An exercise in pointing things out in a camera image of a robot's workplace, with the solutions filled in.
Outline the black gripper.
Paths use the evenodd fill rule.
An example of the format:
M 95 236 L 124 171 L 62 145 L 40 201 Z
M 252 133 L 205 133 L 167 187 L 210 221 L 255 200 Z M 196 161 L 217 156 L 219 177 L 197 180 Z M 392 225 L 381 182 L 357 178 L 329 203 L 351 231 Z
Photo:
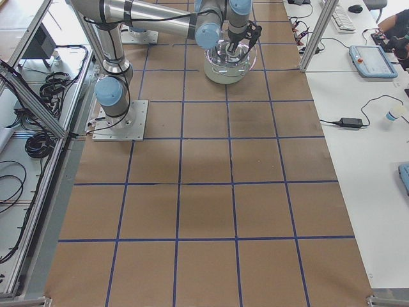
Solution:
M 229 24 L 228 37 L 229 43 L 226 45 L 226 52 L 236 54 L 238 44 L 247 39 L 249 41 L 249 48 L 253 48 L 257 40 L 261 36 L 262 27 L 249 20 L 244 27 L 238 28 Z

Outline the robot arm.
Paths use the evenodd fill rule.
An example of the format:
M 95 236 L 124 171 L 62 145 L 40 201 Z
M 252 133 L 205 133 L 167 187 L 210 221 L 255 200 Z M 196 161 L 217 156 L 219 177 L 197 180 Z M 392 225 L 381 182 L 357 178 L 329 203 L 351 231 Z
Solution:
M 134 32 L 156 31 L 193 40 L 204 49 L 204 70 L 215 83 L 232 84 L 253 68 L 252 49 L 261 26 L 249 19 L 252 1 L 195 1 L 186 12 L 144 1 L 72 1 L 84 22 L 96 27 L 108 77 L 95 87 L 95 95 L 109 118 L 123 118 L 130 111 L 126 98 L 132 68 L 123 52 L 120 26 Z

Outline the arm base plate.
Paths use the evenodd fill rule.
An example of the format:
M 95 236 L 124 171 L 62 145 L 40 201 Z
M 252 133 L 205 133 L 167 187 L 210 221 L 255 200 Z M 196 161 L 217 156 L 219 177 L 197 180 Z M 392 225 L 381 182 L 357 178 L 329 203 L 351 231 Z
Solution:
M 103 107 L 100 107 L 98 116 L 104 119 L 95 122 L 92 139 L 93 141 L 142 141 L 147 114 L 147 100 L 133 100 L 124 119 L 106 116 Z
M 132 28 L 121 29 L 121 41 L 125 45 L 156 45 L 158 43 L 158 32 L 134 31 Z

